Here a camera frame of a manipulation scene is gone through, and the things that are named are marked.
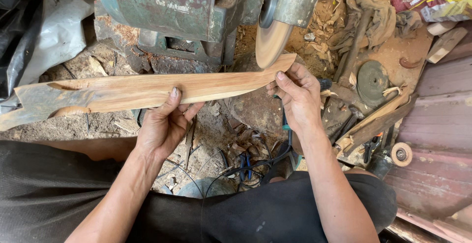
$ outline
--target fingernail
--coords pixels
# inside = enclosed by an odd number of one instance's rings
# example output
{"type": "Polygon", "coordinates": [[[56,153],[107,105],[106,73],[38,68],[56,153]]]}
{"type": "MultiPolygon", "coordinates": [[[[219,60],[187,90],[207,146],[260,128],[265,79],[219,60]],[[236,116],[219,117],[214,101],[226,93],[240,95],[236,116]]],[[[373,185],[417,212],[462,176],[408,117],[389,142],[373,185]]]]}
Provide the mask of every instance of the fingernail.
{"type": "Polygon", "coordinates": [[[283,80],[285,78],[285,74],[282,71],[277,72],[277,78],[279,80],[283,80]]]}
{"type": "Polygon", "coordinates": [[[171,94],[172,97],[177,97],[177,87],[174,86],[174,88],[172,88],[172,94],[171,94]]]}

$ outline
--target right hand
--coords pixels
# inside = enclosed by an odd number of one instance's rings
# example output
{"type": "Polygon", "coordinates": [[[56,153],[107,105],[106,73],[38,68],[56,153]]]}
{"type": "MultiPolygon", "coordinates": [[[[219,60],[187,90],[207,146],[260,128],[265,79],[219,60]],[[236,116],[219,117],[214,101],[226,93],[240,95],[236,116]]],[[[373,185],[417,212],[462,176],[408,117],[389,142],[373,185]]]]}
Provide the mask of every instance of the right hand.
{"type": "Polygon", "coordinates": [[[295,62],[286,73],[277,72],[266,88],[269,95],[282,99],[288,125],[299,136],[323,130],[320,83],[302,64],[295,62]]]}

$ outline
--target black shorts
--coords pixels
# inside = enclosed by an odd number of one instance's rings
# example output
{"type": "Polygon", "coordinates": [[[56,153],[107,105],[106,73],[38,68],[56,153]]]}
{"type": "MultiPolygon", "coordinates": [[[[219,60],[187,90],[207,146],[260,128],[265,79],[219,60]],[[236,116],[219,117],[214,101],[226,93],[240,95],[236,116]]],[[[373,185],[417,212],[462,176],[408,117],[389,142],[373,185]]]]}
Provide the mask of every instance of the black shorts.
{"type": "MultiPolygon", "coordinates": [[[[0,141],[0,242],[64,242],[105,196],[121,165],[0,141]]],[[[370,175],[346,177],[379,233],[395,218],[395,192],[370,175]]],[[[150,191],[127,242],[327,240],[308,173],[296,171],[286,181],[205,200],[150,191]]]]}

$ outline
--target bench grinder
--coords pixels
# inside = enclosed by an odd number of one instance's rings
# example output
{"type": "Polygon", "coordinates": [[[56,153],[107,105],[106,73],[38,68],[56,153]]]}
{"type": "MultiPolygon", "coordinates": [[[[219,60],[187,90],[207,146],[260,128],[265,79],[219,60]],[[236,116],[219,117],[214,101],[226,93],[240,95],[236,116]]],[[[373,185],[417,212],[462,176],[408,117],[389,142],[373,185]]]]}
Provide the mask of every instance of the bench grinder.
{"type": "Polygon", "coordinates": [[[116,22],[140,28],[142,51],[205,63],[232,64],[237,26],[259,22],[256,59],[264,69],[279,57],[293,26],[308,27],[317,0],[98,1],[116,22]]]}

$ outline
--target flap disc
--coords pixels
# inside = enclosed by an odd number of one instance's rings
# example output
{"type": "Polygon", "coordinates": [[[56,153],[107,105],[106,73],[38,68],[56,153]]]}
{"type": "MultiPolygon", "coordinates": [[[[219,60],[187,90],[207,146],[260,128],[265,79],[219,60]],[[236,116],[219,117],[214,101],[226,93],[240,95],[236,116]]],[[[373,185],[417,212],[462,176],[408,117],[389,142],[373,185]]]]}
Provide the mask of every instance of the flap disc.
{"type": "Polygon", "coordinates": [[[267,29],[257,26],[256,61],[261,69],[270,67],[279,58],[293,28],[276,20],[267,29]]]}
{"type": "Polygon", "coordinates": [[[376,108],[385,101],[383,91],[388,88],[388,74],[378,61],[368,61],[362,65],[357,75],[357,91],[362,101],[376,108]]]}

